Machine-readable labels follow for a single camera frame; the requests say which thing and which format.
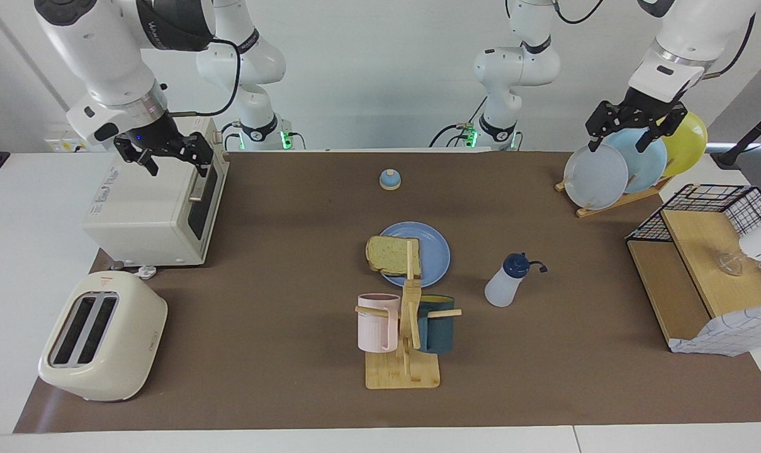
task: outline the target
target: pink mug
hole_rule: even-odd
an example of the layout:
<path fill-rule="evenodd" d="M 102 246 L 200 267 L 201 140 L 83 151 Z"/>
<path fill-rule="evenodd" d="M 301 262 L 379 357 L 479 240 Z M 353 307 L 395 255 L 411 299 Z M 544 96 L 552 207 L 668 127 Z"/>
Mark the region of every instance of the pink mug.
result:
<path fill-rule="evenodd" d="M 397 350 L 397 322 L 400 296 L 369 293 L 358 296 L 358 306 L 386 310 L 386 316 L 358 313 L 358 348 L 366 352 Z"/>

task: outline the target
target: blue mug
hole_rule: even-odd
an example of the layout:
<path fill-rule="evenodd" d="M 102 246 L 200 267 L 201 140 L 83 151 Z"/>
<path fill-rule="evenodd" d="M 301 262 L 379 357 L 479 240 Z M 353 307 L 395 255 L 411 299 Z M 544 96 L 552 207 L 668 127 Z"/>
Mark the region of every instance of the blue mug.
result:
<path fill-rule="evenodd" d="M 452 310 L 456 301 L 450 296 L 423 295 L 417 312 L 420 327 L 420 352 L 447 354 L 453 350 L 453 317 L 428 318 L 432 311 Z"/>

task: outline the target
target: white countertop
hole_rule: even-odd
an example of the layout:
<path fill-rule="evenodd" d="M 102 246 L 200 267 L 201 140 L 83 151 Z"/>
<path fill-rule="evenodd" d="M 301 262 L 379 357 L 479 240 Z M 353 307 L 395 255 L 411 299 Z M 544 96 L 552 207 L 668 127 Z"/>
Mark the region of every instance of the white countertop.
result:
<path fill-rule="evenodd" d="M 52 324 L 98 249 L 79 225 L 111 159 L 106 153 L 18 154 L 0 171 L 0 451 L 761 451 L 761 423 L 9 435 Z M 668 199 L 691 182 L 747 184 L 740 172 L 721 171 L 705 157 L 660 195 Z M 752 355 L 761 369 L 761 349 Z"/>

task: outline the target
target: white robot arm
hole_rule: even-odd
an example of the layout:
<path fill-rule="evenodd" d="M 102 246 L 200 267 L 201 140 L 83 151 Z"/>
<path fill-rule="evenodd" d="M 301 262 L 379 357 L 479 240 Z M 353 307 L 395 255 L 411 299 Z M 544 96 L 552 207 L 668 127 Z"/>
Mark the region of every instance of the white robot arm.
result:
<path fill-rule="evenodd" d="M 543 86 L 556 80 L 560 60 L 551 47 L 551 0 L 510 3 L 510 26 L 519 47 L 487 49 L 475 59 L 475 78 L 487 89 L 487 105 L 473 124 L 477 146 L 505 149 L 512 143 L 523 100 L 516 86 Z"/>
<path fill-rule="evenodd" d="M 265 89 L 258 85 L 281 81 L 285 58 L 251 22 L 244 0 L 216 0 L 217 36 L 238 43 L 237 54 L 225 44 L 212 43 L 198 54 L 198 72 L 225 92 L 237 84 L 234 106 L 239 114 L 235 124 L 245 148 L 250 151 L 287 148 L 290 126 L 274 112 Z M 234 79 L 236 58 L 241 59 L 240 80 Z"/>
<path fill-rule="evenodd" d="M 638 0 L 663 18 L 662 29 L 629 80 L 624 101 L 602 101 L 587 120 L 590 151 L 607 135 L 628 127 L 648 127 L 637 143 L 674 134 L 687 109 L 680 98 L 702 80 L 724 52 L 729 38 L 744 28 L 761 0 Z"/>
<path fill-rule="evenodd" d="M 153 155 L 206 174 L 210 144 L 200 133 L 179 133 L 140 49 L 207 48 L 215 40 L 211 0 L 35 0 L 35 8 L 47 37 L 89 92 L 67 113 L 81 137 L 92 144 L 113 141 L 124 160 L 154 176 Z"/>

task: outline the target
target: brown table mat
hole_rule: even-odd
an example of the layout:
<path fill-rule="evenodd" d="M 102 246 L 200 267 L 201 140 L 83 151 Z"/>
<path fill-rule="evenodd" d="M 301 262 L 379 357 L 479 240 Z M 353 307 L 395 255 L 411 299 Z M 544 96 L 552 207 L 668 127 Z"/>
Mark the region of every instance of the brown table mat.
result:
<path fill-rule="evenodd" d="M 567 154 L 233 155 L 205 266 L 149 286 L 167 327 L 145 387 L 84 401 L 37 381 L 15 432 L 478 427 L 761 422 L 751 355 L 674 355 L 624 236 L 660 204 L 592 218 L 553 185 Z M 403 186 L 386 192 L 394 167 Z M 395 292 L 363 247 L 424 221 L 452 265 L 426 293 L 455 296 L 455 349 L 441 387 L 369 391 L 356 296 Z M 505 309 L 483 295 L 509 252 L 533 272 Z"/>

